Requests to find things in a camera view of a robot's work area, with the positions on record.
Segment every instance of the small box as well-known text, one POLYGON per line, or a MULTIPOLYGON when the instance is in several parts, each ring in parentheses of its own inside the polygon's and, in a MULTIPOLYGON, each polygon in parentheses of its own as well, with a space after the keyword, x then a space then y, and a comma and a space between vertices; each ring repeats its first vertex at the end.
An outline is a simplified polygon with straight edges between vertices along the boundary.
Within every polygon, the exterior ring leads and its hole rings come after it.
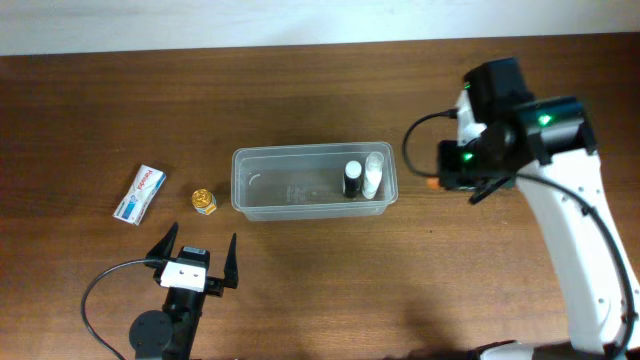
POLYGON ((129 192, 113 213, 113 217, 129 224, 140 225, 147 206, 166 177, 162 171, 142 165, 129 192))

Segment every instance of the wooden table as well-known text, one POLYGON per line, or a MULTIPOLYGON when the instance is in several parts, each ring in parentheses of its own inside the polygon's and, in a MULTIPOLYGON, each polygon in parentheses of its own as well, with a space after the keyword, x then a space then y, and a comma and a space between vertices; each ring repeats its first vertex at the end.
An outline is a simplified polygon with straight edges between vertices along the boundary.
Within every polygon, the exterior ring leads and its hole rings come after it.
MULTIPOLYGON (((524 198, 426 189, 401 161, 418 117, 452 107, 461 77, 517 56, 539 98, 576 95, 593 122, 607 195, 640 269, 640 35, 0 58, 0 357, 110 359, 80 319, 99 272, 141 258, 174 221, 177 246, 212 252, 221 276, 238 234, 240 286, 205 303, 192 356, 381 359, 567 336, 564 305, 524 198), (400 197, 379 217, 251 223, 230 203, 241 147, 387 141, 400 197), (142 224, 111 217, 140 164, 167 181, 142 224), (211 216, 190 194, 208 188, 211 216)), ((415 133, 425 168, 455 122, 415 133)), ((127 358, 129 326, 166 289, 129 268, 89 298, 127 358)))

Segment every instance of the gold can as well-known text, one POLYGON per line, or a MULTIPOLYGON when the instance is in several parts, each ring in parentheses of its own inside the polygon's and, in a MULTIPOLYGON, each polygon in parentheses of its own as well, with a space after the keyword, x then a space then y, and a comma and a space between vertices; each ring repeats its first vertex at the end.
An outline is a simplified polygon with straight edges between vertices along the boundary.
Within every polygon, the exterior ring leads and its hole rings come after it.
POLYGON ((207 189, 196 190, 191 196, 191 202, 200 214, 209 215, 217 209, 216 198, 207 189))

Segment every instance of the green light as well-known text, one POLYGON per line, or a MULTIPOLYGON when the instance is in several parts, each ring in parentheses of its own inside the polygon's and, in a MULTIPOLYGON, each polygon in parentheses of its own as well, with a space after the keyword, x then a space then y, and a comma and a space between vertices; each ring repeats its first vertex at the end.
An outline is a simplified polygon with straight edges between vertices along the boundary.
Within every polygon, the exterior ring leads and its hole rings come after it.
POLYGON ((550 115, 540 115, 538 117, 538 124, 540 124, 540 126, 547 126, 551 120, 553 120, 553 118, 550 115))

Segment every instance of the gray plastic bin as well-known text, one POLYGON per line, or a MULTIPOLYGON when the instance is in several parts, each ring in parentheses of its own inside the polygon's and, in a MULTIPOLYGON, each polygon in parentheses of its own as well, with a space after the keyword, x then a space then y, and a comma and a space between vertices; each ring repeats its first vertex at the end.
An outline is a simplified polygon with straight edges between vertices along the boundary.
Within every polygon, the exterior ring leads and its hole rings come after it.
POLYGON ((239 149, 232 162, 231 203, 251 221, 380 215, 398 199, 393 149, 386 142, 239 149), (357 160, 364 166, 375 151, 384 155, 376 196, 345 198, 345 165, 357 160))

